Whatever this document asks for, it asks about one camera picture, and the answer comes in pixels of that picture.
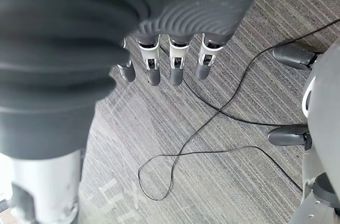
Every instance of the gray carpet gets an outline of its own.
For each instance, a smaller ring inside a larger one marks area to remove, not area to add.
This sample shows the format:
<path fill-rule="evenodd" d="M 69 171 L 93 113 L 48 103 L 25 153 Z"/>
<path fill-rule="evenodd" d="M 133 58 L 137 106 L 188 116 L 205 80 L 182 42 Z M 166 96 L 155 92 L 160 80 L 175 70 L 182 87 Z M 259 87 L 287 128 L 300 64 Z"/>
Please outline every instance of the gray carpet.
<path fill-rule="evenodd" d="M 256 53 L 338 17 L 340 0 L 256 0 L 203 82 L 193 76 L 201 40 L 201 36 L 195 37 L 184 77 L 197 93 L 222 106 Z M 338 36 L 340 24 L 305 41 L 327 49 Z M 165 36 L 161 46 L 168 51 Z M 142 194 L 139 166 L 156 154 L 178 152 L 215 111 L 184 84 L 177 88 L 170 85 L 169 60 L 164 52 L 161 83 L 150 86 L 136 43 L 129 39 L 127 47 L 137 78 L 127 84 L 113 68 L 117 88 L 97 106 L 80 189 L 80 223 L 287 223 L 301 194 L 268 158 L 253 149 L 181 157 L 166 199 L 154 202 Z M 240 93 L 225 110 L 259 122 L 305 122 L 300 103 L 307 76 L 308 72 L 283 66 L 266 53 L 251 67 Z M 303 148 L 270 145 L 266 138 L 270 129 L 218 115 L 185 151 L 257 145 L 301 185 Z M 155 159 L 142 172 L 150 195 L 161 197 L 165 193 L 172 161 Z"/>

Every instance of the gray fingertip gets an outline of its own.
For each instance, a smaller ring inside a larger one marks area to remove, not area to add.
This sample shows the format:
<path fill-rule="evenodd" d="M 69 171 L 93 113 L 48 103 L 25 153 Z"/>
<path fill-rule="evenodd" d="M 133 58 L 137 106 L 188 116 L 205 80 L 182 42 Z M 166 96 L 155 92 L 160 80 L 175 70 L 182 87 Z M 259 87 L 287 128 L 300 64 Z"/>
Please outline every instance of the gray fingertip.
<path fill-rule="evenodd" d="M 175 69 L 170 70 L 169 81 L 173 86 L 181 85 L 181 83 L 183 81 L 183 71 L 184 71 L 184 69 L 179 69 L 179 68 L 175 68 Z"/>
<path fill-rule="evenodd" d="M 122 78 L 127 82 L 133 82 L 134 79 L 136 78 L 136 73 L 132 62 L 130 67 L 127 66 L 119 67 L 119 71 L 121 72 Z"/>
<path fill-rule="evenodd" d="M 160 83 L 160 71 L 157 70 L 147 70 L 148 72 L 148 82 L 152 86 L 157 86 Z"/>
<path fill-rule="evenodd" d="M 211 66 L 208 65 L 200 65 L 197 62 L 195 76 L 198 80 L 204 80 L 208 77 L 210 73 Z"/>

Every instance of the black foot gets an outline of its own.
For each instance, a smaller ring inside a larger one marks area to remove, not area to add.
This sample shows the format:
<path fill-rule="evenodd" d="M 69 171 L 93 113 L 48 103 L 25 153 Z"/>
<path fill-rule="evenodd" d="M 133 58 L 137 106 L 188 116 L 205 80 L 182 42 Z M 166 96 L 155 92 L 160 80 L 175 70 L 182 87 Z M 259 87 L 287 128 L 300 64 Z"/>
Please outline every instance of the black foot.
<path fill-rule="evenodd" d="M 269 143 L 276 146 L 304 145 L 311 148 L 311 137 L 307 125 L 290 125 L 276 128 L 268 134 Z"/>
<path fill-rule="evenodd" d="M 310 70 L 318 55 L 322 53 L 322 51 L 300 42 L 293 42 L 273 49 L 274 59 L 301 70 Z"/>

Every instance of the wire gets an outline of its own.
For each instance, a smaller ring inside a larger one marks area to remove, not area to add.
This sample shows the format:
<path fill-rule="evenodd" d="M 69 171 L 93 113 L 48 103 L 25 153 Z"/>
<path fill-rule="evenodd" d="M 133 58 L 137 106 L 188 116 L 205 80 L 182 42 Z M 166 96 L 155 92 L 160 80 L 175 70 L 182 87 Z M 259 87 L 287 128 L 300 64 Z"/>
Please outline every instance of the wire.
<path fill-rule="evenodd" d="M 255 61 L 258 57 L 260 57 L 262 54 L 264 54 L 265 52 L 267 52 L 267 51 L 269 51 L 269 50 L 272 50 L 272 49 L 274 49 L 274 48 L 277 48 L 277 47 L 280 47 L 280 46 L 284 46 L 284 45 L 288 45 L 288 44 L 291 44 L 291 43 L 293 43 L 293 42 L 299 41 L 299 40 L 301 40 L 301 39 L 303 39 L 303 38 L 306 38 L 306 37 L 308 37 L 308 36 L 310 36 L 310 35 L 313 35 L 313 34 L 319 32 L 319 31 L 321 31 L 321 30 L 323 30 L 323 29 L 325 29 L 325 28 L 328 28 L 329 26 L 332 26 L 333 24 L 336 24 L 336 23 L 338 23 L 338 22 L 340 22 L 340 19 L 337 19 L 337 20 L 335 20 L 335 21 L 333 21 L 333 22 L 331 22 L 331 23 L 329 23 L 329 24 L 327 24 L 327 25 L 325 25 L 325 26 L 323 26 L 323 27 L 321 27 L 321 28 L 319 28 L 319 29 L 316 29 L 316 30 L 314 30 L 313 32 L 307 33 L 307 34 L 305 34 L 305 35 L 303 35 L 303 36 L 294 38 L 294 39 L 292 39 L 292 40 L 283 41 L 283 42 L 278 43 L 278 44 L 276 44 L 276 45 L 274 45 L 274 46 L 268 47 L 267 49 L 265 49 L 265 50 L 259 52 L 258 54 L 256 54 L 255 57 L 249 62 L 249 64 L 248 64 L 247 67 L 245 68 L 245 70 L 244 70 L 244 72 L 243 72 L 243 74 L 242 74 L 242 76 L 241 76 L 241 79 L 240 79 L 240 81 L 239 81 L 239 83 L 238 83 L 238 85 L 237 85 L 236 90 L 234 91 L 234 93 L 232 94 L 232 96 L 231 96 L 231 98 L 228 100 L 228 102 L 224 105 L 224 107 L 227 106 L 227 105 L 229 105 L 229 104 L 231 103 L 231 101 L 236 97 L 237 93 L 239 92 L 239 90 L 240 90 L 240 88 L 241 88 L 242 82 L 243 82 L 243 80 L 244 80 L 244 78 L 245 78 L 247 72 L 249 71 L 250 66 L 251 66 L 251 65 L 254 63 L 254 61 Z M 197 94 L 197 93 L 196 93 L 196 92 L 188 85 L 188 83 L 186 82 L 185 79 L 183 79 L 183 82 L 185 83 L 185 85 L 189 88 L 189 90 L 190 90 L 190 91 L 191 91 L 198 99 L 200 99 L 200 100 L 201 100 L 203 103 L 205 103 L 207 106 L 209 106 L 209 107 L 211 107 L 212 109 L 218 111 L 218 107 L 212 105 L 212 104 L 209 103 L 208 101 L 204 100 L 203 97 L 201 97 L 200 95 L 198 95 L 198 94 Z M 281 127 L 281 126 L 289 126 L 289 125 L 291 125 L 291 124 L 270 124 L 270 123 L 252 122 L 252 121 L 249 121 L 249 120 L 245 120 L 245 119 L 242 119 L 242 118 L 235 117 L 235 116 L 233 116 L 233 115 L 231 115 L 231 114 L 228 114 L 228 113 L 223 112 L 222 110 L 220 110 L 219 112 L 220 112 L 221 114 L 227 116 L 228 118 L 231 118 L 231 119 L 234 119 L 234 120 L 238 120 L 239 122 L 244 122 L 244 123 L 248 123 L 248 124 L 253 124 L 253 125 L 272 126 L 272 127 Z"/>
<path fill-rule="evenodd" d="M 144 164 L 142 164 L 140 166 L 140 168 L 138 169 L 138 181 L 139 181 L 139 186 L 141 187 L 143 193 L 150 198 L 151 200 L 154 201 L 160 201 L 162 199 L 155 199 L 151 196 L 149 196 L 143 189 L 143 186 L 141 184 L 141 178 L 140 178 L 140 171 L 141 169 L 150 161 L 152 161 L 153 159 L 159 158 L 159 157 L 179 157 L 179 156 L 188 156 L 188 155 L 194 155 L 194 154 L 212 154 L 212 153 L 230 153 L 230 152 L 234 152 L 234 151 L 239 151 L 239 150 L 243 150 L 243 149 L 257 149 L 259 151 L 261 151 L 264 155 L 266 155 L 275 165 L 278 169 L 280 169 L 280 171 L 291 181 L 291 183 L 293 183 L 296 188 L 298 188 L 301 192 L 302 192 L 302 188 L 300 188 L 300 186 L 286 173 L 286 171 L 268 154 L 266 153 L 263 149 L 261 149 L 258 146 L 255 145 L 245 145 L 242 147 L 238 147 L 238 148 L 234 148 L 234 149 L 230 149 L 230 150 L 220 150 L 220 151 L 192 151 L 192 152 L 188 152 L 188 153 L 181 153 L 181 154 L 159 154 L 156 156 L 153 156 L 151 159 L 149 159 L 147 162 L 145 162 Z"/>
<path fill-rule="evenodd" d="M 234 93 L 232 94 L 231 98 L 227 101 L 227 103 L 225 103 L 222 107 L 218 108 L 218 107 L 215 107 L 214 105 L 212 105 L 211 103 L 209 103 L 208 101 L 204 100 L 201 96 L 199 96 L 196 92 L 194 92 L 192 90 L 192 88 L 184 81 L 184 83 L 188 86 L 188 88 L 190 89 L 190 91 L 197 97 L 199 98 L 202 102 L 204 102 L 206 105 L 208 105 L 209 107 L 213 108 L 214 110 L 216 110 L 216 113 L 211 116 L 202 126 L 200 126 L 182 145 L 180 151 L 178 152 L 178 154 L 160 154 L 160 155 L 156 155 L 152 158 L 150 158 L 149 160 L 147 160 L 144 164 L 142 164 L 140 166 L 140 168 L 138 169 L 138 182 L 139 182 L 139 186 L 142 190 L 142 192 L 144 193 L 144 195 L 146 197 L 148 197 L 149 199 L 151 200 L 154 200 L 154 201 L 161 201 L 163 200 L 164 198 L 166 198 L 168 196 L 168 194 L 170 193 L 171 189 L 172 189 L 172 186 L 173 186 L 173 179 L 174 179 L 174 169 L 175 169 L 175 165 L 179 159 L 180 156 L 186 156 L 186 155 L 191 155 L 191 154 L 200 154 L 200 153 L 224 153 L 224 152 L 232 152 L 232 151 L 237 151 L 237 150 L 241 150 L 241 149 L 245 149 L 245 148 L 256 148 L 258 150 L 260 150 L 262 153 L 264 153 L 281 171 L 282 173 L 287 177 L 287 179 L 289 179 L 295 186 L 297 189 L 299 189 L 300 191 L 302 191 L 302 188 L 283 170 L 283 168 L 269 155 L 267 154 L 263 149 L 259 148 L 258 146 L 252 146 L 252 145 L 246 145 L 246 146 L 243 146 L 243 147 L 239 147 L 239 148 L 236 148 L 236 149 L 231 149 L 231 150 L 225 150 L 225 151 L 206 151 L 206 152 L 188 152 L 188 153 L 182 153 L 183 149 L 185 148 L 185 146 L 191 141 L 191 139 L 197 135 L 204 127 L 206 127 L 211 121 L 212 119 L 214 119 L 219 113 L 231 118 L 231 119 L 234 119 L 234 120 L 237 120 L 239 122 L 244 122 L 244 123 L 248 123 L 248 124 L 254 124 L 254 125 L 262 125 L 262 126 L 286 126 L 286 125 L 279 125 L 279 124 L 268 124 L 268 123 L 258 123 L 258 122 L 251 122 L 249 120 L 245 120 L 245 119 L 241 119 L 241 118 L 237 118 L 233 115 L 230 115 L 228 113 L 225 113 L 225 112 L 222 112 L 222 110 L 227 106 L 229 105 L 229 103 L 235 98 L 235 96 L 237 95 L 239 89 L 241 88 L 241 85 L 242 85 L 242 82 L 250 68 L 250 66 L 252 65 L 252 63 L 259 57 L 261 56 L 263 53 L 271 50 L 271 49 L 274 49 L 274 48 L 277 48 L 277 47 L 280 47 L 280 46 L 284 46 L 284 45 L 287 45 L 287 44 L 290 44 L 292 42 L 295 42 L 295 41 L 299 41 L 305 37 L 308 37 L 310 35 L 313 35 L 335 23 L 338 23 L 340 22 L 340 19 L 337 19 L 319 29 L 316 29 L 314 30 L 313 32 L 310 32 L 310 33 L 307 33 L 303 36 L 300 36 L 300 37 L 297 37 L 297 38 L 294 38 L 292 40 L 287 40 L 287 41 L 283 41 L 281 43 L 278 43 L 274 46 L 271 46 L 271 47 L 268 47 L 267 49 L 259 52 L 258 54 L 255 55 L 255 57 L 250 61 L 250 63 L 247 65 L 247 67 L 245 68 L 242 76 L 241 76 L 241 79 L 239 81 L 239 84 L 237 85 L 237 88 L 236 90 L 234 91 Z M 140 172 L 142 170 L 142 168 L 147 164 L 149 163 L 152 159 L 154 158 L 157 158 L 157 157 L 176 157 L 173 164 L 172 164 L 172 167 L 171 167 L 171 174 L 170 174 L 170 185 L 168 187 L 168 190 L 166 191 L 165 195 L 161 198 L 153 198 L 151 197 L 150 195 L 148 195 L 148 193 L 143 189 L 143 186 L 142 186 L 142 181 L 141 181 L 141 178 L 140 178 Z"/>

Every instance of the robotic finger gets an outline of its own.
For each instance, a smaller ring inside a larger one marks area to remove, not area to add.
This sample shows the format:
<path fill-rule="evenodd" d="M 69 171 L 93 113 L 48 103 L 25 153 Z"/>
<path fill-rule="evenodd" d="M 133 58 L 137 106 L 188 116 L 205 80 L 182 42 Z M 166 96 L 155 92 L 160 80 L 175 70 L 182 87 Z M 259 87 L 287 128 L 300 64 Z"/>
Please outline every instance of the robotic finger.
<path fill-rule="evenodd" d="M 188 55 L 189 45 L 193 35 L 169 35 L 170 83 L 179 86 L 183 81 L 184 62 Z"/>
<path fill-rule="evenodd" d="M 125 48 L 126 47 L 126 39 L 124 38 L 123 42 L 122 42 L 122 47 Z M 127 82 L 133 82 L 134 79 L 136 78 L 136 73 L 134 70 L 134 66 L 132 63 L 131 58 L 129 59 L 129 61 L 124 64 L 124 65 L 117 65 L 119 68 L 119 71 L 121 73 L 122 78 L 127 81 Z"/>
<path fill-rule="evenodd" d="M 143 62 L 147 69 L 148 82 L 152 86 L 160 83 L 159 71 L 159 35 L 153 37 L 135 37 L 140 51 L 142 53 Z"/>
<path fill-rule="evenodd" d="M 230 38 L 231 36 L 208 33 L 202 35 L 201 49 L 195 70 L 195 76 L 198 80 L 204 80 L 208 77 L 212 64 Z"/>

